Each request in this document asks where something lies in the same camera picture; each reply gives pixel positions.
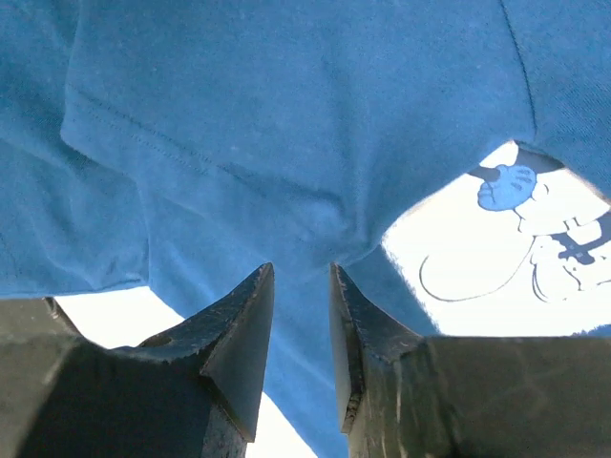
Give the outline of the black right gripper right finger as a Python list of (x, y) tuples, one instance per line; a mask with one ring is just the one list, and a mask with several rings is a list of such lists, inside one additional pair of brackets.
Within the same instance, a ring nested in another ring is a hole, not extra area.
[(422, 337), (330, 268), (341, 431), (352, 457), (606, 457), (606, 338)]

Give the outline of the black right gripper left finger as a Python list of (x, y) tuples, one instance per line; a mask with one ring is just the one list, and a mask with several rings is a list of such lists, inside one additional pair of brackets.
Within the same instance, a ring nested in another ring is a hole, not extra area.
[(182, 323), (107, 349), (52, 298), (2, 301), (2, 455), (244, 456), (256, 436), (273, 307), (266, 263)]

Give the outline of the dark blue printed t-shirt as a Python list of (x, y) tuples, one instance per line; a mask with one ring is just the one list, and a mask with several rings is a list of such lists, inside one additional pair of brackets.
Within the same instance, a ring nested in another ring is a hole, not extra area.
[(609, 3), (2, 3), (3, 297), (188, 317), (266, 262), (320, 457), (331, 263), (420, 334), (608, 336)]

